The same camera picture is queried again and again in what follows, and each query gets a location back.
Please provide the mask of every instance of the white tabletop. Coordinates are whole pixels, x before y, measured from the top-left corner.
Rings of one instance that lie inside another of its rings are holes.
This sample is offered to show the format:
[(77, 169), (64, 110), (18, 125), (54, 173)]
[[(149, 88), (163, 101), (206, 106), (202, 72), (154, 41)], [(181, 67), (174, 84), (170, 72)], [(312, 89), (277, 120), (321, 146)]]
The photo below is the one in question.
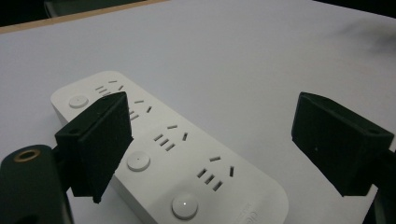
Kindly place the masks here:
[[(361, 224), (375, 188), (341, 197), (291, 125), (308, 91), (396, 133), (395, 46), (396, 20), (308, 0), (172, 0), (3, 34), (0, 159), (55, 147), (51, 94), (115, 70), (278, 181), (285, 223)], [(69, 198), (76, 223), (140, 223), (111, 187)]]

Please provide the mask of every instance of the socket outlet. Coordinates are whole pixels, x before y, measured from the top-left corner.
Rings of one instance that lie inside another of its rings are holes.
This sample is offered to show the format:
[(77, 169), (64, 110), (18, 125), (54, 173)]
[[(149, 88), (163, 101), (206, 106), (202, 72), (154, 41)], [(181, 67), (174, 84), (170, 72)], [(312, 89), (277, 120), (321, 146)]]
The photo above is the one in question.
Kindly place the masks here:
[(126, 91), (134, 141), (112, 186), (143, 223), (283, 223), (285, 191), (209, 134), (117, 72), (102, 72), (57, 90), (60, 120), (100, 97)]

